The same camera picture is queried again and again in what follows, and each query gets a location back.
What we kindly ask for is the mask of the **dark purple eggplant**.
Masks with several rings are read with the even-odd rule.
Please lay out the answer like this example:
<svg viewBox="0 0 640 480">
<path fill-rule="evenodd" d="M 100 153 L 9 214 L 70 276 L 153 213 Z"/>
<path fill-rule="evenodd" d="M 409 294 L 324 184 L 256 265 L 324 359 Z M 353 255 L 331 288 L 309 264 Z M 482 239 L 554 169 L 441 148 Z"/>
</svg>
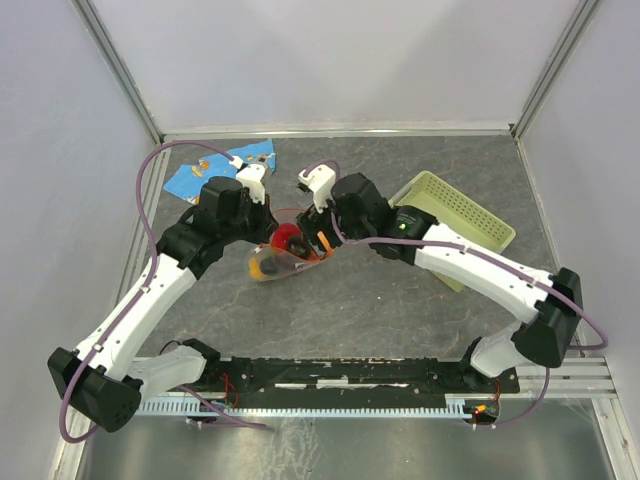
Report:
<svg viewBox="0 0 640 480">
<path fill-rule="evenodd" d="M 260 271 L 265 276 L 281 275 L 286 270 L 286 265 L 280 257 L 268 257 L 261 260 Z"/>
</svg>

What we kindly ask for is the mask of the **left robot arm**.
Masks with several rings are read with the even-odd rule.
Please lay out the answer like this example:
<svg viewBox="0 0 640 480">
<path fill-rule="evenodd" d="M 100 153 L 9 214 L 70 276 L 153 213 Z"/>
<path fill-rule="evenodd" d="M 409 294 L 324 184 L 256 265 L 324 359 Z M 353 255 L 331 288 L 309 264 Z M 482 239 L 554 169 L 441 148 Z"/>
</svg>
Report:
<svg viewBox="0 0 640 480">
<path fill-rule="evenodd" d="M 276 228 L 264 183 L 245 175 L 213 177 L 198 204 L 162 235 L 139 280 L 73 350 L 57 348 L 47 366 L 68 408 L 107 432 L 121 429 L 141 403 L 184 384 L 209 390 L 221 378 L 219 353 L 191 340 L 145 361 L 135 356 L 168 309 L 236 241 L 266 242 Z"/>
</svg>

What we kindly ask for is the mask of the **red apple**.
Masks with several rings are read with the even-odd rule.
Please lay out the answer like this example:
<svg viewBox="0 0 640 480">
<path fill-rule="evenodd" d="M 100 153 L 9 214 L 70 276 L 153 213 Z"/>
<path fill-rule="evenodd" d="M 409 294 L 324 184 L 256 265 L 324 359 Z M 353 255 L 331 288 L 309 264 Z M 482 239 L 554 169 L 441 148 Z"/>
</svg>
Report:
<svg viewBox="0 0 640 480">
<path fill-rule="evenodd" d="M 280 250 L 287 250 L 289 241 L 297 238 L 301 234 L 301 230 L 294 223 L 281 223 L 273 233 L 270 246 Z"/>
</svg>

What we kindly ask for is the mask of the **pale green plastic basket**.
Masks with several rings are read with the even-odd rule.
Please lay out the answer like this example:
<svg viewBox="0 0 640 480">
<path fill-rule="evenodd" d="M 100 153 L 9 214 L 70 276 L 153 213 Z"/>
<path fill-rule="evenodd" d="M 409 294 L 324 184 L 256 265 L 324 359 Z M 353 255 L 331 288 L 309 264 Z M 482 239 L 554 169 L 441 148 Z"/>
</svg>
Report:
<svg viewBox="0 0 640 480">
<path fill-rule="evenodd" d="M 429 171 L 422 171 L 389 200 L 435 216 L 465 238 L 502 253 L 516 237 L 513 227 Z"/>
</svg>

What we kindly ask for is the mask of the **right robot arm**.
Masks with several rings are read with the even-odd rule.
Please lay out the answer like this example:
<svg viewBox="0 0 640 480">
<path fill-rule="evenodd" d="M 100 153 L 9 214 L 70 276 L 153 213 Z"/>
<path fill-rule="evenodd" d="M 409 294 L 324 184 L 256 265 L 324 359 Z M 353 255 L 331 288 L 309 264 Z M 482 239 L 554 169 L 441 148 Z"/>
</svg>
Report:
<svg viewBox="0 0 640 480">
<path fill-rule="evenodd" d="M 580 322 L 579 275 L 528 267 L 457 233 L 428 212 L 393 207 L 361 173 L 339 177 L 327 165 L 299 174 L 313 204 L 297 219 L 305 239 L 329 252 L 366 245 L 378 255 L 449 277 L 486 296 L 515 318 L 498 333 L 472 344 L 458 368 L 467 389 L 481 391 L 504 371 L 530 361 L 561 366 Z"/>
</svg>

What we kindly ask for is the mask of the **small orange mango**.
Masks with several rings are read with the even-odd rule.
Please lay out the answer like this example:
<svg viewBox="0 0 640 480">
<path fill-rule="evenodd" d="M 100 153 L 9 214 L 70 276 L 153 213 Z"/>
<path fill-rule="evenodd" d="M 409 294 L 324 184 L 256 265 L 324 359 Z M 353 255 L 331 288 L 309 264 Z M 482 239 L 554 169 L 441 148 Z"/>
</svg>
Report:
<svg viewBox="0 0 640 480">
<path fill-rule="evenodd" d="M 260 262 L 255 258 L 248 260 L 249 276 L 255 281 L 264 281 L 267 275 L 261 270 Z"/>
</svg>

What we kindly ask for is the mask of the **clear zip top bag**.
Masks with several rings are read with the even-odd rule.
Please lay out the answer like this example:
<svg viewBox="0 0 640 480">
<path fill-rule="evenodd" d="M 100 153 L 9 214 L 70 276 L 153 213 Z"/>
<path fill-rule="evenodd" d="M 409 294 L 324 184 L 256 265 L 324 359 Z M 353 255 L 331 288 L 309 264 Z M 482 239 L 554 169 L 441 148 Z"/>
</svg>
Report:
<svg viewBox="0 0 640 480">
<path fill-rule="evenodd" d="M 279 223 L 266 244 L 255 247 L 247 260 L 249 277 L 258 282 L 279 280 L 302 273 L 321 262 L 328 260 L 334 253 L 323 232 L 318 239 L 326 252 L 317 250 L 305 239 L 296 219 L 304 212 L 301 208 L 283 208 L 273 213 Z"/>
</svg>

